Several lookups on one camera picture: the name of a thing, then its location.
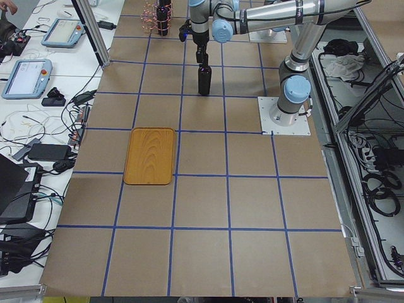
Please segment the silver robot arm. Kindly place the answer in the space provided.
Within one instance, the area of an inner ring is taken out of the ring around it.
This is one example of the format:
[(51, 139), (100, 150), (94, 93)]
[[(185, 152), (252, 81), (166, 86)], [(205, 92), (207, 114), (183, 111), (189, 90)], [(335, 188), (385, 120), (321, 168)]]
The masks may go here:
[(298, 37), (291, 53), (279, 67), (280, 96), (270, 109), (271, 120), (279, 126), (295, 124), (302, 104), (309, 98), (311, 83), (305, 73), (309, 60), (327, 24), (367, 1), (265, 1), (255, 8), (239, 9), (238, 1), (189, 1), (190, 18), (179, 29), (179, 39), (193, 37), (196, 44), (198, 93), (209, 95), (211, 68), (206, 52), (210, 39), (224, 44), (234, 35), (250, 32), (282, 32), (298, 27)]

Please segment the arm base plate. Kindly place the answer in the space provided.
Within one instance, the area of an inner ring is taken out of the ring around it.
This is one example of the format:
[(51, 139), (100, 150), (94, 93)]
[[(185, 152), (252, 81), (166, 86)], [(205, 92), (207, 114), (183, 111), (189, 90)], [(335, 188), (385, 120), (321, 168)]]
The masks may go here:
[(254, 43), (286, 44), (287, 36), (285, 30), (276, 32), (272, 29), (268, 29), (250, 32), (249, 41)]
[(298, 113), (286, 114), (278, 108), (278, 97), (258, 97), (263, 135), (310, 136), (308, 118), (301, 105)]

